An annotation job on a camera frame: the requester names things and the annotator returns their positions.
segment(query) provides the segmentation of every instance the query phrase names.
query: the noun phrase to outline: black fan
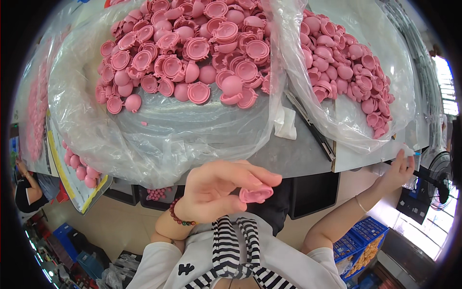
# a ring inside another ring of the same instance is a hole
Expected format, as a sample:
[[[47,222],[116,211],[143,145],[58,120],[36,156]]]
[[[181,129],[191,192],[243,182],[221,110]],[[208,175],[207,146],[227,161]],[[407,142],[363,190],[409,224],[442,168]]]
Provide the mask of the black fan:
[[[418,173],[426,176],[418,177],[425,180],[424,191],[430,198],[430,206],[435,210],[446,208],[449,204],[448,198],[452,186],[450,154],[446,151],[440,152],[432,160],[428,171],[422,171],[422,168],[420,167]]]

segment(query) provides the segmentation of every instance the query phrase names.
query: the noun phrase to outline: tiled floor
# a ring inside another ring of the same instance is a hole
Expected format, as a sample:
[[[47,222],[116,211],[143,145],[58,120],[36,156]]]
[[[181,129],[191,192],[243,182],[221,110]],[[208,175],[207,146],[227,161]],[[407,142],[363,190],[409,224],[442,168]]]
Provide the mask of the tiled floor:
[[[367,189],[376,178],[367,168],[358,172],[342,172],[337,204],[297,220],[287,218],[278,238],[299,249],[311,226],[334,208]],[[387,196],[371,210],[370,215],[392,226],[396,221],[397,213],[394,207],[398,199],[399,192]],[[50,230],[55,230],[67,222],[85,234],[91,243],[103,248],[111,260],[115,260],[122,250],[142,254],[154,232],[157,217],[162,213],[143,208],[140,203],[130,206],[106,196],[102,196],[85,216],[79,215],[71,202],[47,204],[44,210]]]

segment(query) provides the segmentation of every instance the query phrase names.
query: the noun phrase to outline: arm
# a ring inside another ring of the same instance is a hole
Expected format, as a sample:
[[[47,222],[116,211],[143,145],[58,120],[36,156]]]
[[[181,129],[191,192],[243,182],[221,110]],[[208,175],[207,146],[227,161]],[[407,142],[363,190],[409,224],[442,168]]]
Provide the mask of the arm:
[[[254,190],[262,183],[274,187],[281,180],[280,175],[244,160],[207,163],[189,173],[184,197],[176,203],[174,212],[182,221],[211,223],[224,215],[247,209],[247,205],[238,196],[230,195],[237,187]],[[184,240],[193,227],[178,224],[170,211],[165,211],[156,222],[151,242],[172,243],[184,252]]]
[[[302,253],[307,254],[314,249],[328,247],[345,235],[353,225],[369,211],[382,197],[401,187],[414,172],[414,159],[409,157],[407,168],[404,151],[400,150],[391,168],[367,190],[355,198],[334,209],[318,221],[306,234]]]
[[[34,177],[31,176],[29,171],[27,171],[25,163],[16,160],[16,165],[18,166],[18,171],[21,173],[23,177],[25,177],[29,181],[29,184],[31,186],[26,190],[29,203],[32,204],[40,200],[40,198],[43,195],[42,189],[40,188],[40,185],[37,183]]]

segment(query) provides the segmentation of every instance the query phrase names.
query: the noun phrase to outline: hand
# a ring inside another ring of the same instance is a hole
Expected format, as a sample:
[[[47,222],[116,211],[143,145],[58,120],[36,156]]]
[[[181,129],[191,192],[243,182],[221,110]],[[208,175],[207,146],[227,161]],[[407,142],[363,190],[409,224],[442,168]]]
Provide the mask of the hand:
[[[16,159],[16,166],[18,167],[18,171],[21,173],[21,176],[24,176],[27,173],[27,167],[22,161]]]
[[[175,205],[175,214],[183,221],[210,223],[247,209],[239,196],[230,195],[237,187],[255,190],[262,183],[276,187],[281,181],[281,175],[246,160],[206,163],[189,173],[184,196]]]
[[[404,150],[400,150],[396,160],[391,163],[391,168],[374,185],[386,192],[392,192],[404,185],[414,173],[414,157],[404,157]]]

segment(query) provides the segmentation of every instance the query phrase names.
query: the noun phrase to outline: white shirt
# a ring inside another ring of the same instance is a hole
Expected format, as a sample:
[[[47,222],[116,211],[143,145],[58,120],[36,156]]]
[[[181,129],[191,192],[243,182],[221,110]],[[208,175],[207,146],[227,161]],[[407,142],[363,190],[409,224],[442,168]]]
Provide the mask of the white shirt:
[[[318,248],[304,255],[273,237],[273,229],[262,218],[247,212],[229,217],[231,221],[238,217],[256,220],[261,265],[281,275],[298,289],[347,288],[335,266],[332,249]],[[183,255],[173,244],[155,242],[147,245],[143,259],[127,289],[180,289],[210,270],[213,267],[211,229],[211,224],[197,225],[186,239]],[[247,251],[243,236],[237,226],[234,229],[239,239],[240,263],[245,263]]]

